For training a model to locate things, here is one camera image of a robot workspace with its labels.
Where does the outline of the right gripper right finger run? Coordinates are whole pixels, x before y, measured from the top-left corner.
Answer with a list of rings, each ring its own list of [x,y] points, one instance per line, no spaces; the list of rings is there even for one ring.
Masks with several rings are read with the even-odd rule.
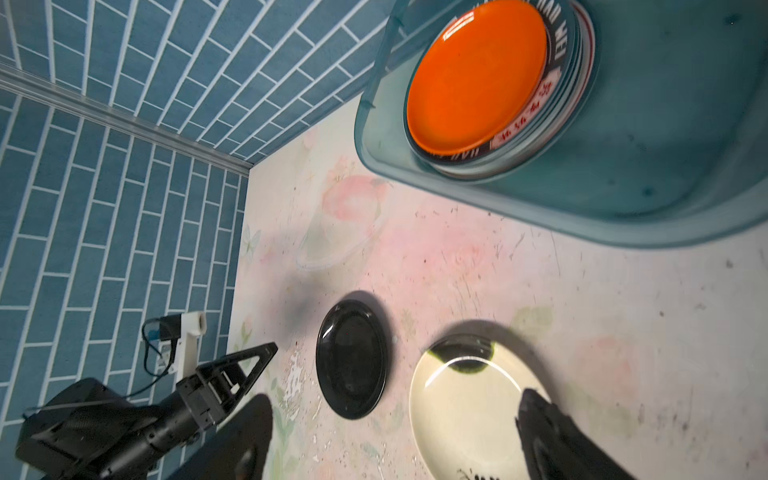
[[[533,389],[523,391],[516,426],[532,479],[634,479]]]

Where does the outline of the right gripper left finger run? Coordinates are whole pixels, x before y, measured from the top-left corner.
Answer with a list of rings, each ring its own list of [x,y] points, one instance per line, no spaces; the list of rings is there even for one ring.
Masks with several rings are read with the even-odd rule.
[[[262,479],[273,426],[269,397],[255,395],[170,479]]]

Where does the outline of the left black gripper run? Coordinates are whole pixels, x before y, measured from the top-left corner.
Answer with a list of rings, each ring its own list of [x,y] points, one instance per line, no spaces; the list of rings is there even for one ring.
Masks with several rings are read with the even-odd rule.
[[[178,445],[222,423],[276,356],[274,342],[198,367],[159,405],[159,418],[127,434],[96,461],[99,479],[142,479]]]

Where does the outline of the black round plate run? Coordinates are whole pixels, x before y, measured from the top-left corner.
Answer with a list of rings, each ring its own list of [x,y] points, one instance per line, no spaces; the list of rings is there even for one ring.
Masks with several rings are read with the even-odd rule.
[[[315,367],[323,398],[346,420],[370,414],[382,398],[390,369],[385,323],[363,301],[345,298],[320,326]]]

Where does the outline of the orange round plate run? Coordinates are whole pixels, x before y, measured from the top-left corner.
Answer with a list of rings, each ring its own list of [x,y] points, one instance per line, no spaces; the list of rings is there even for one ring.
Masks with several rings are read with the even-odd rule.
[[[415,144],[452,156],[488,143],[532,97],[547,29],[526,1],[490,1],[447,25],[422,57],[405,117]]]

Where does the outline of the green rim HAO SHI plate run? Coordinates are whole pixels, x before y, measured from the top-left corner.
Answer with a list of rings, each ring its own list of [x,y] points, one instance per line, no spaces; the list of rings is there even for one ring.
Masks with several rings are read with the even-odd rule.
[[[449,22],[445,24],[441,31],[435,35],[430,46],[433,44],[437,36],[444,30],[444,28],[453,22],[456,18],[473,9],[474,7],[487,2],[490,1],[476,2],[471,7],[465,8],[459,14],[455,15]],[[522,111],[517,114],[513,120],[505,128],[503,128],[500,133],[496,134],[488,143],[475,149],[471,149],[467,152],[454,154],[452,156],[432,155],[420,149],[415,144],[415,141],[411,138],[407,128],[405,106],[413,75],[422,57],[425,55],[430,46],[421,56],[408,85],[404,105],[404,120],[406,136],[410,145],[415,151],[424,155],[429,161],[435,164],[445,165],[467,164],[469,162],[477,161],[490,155],[492,152],[501,149],[502,147],[509,144],[514,138],[520,136],[527,128],[532,126],[533,122],[538,117],[542,116],[543,112],[552,104],[555,97],[559,95],[560,91],[563,89],[565,81],[572,77],[575,69],[575,53],[573,44],[575,41],[579,40],[580,35],[577,31],[576,14],[571,2],[526,2],[530,3],[537,9],[542,19],[544,20],[547,29],[548,50],[543,75],[532,97],[528,100]]]

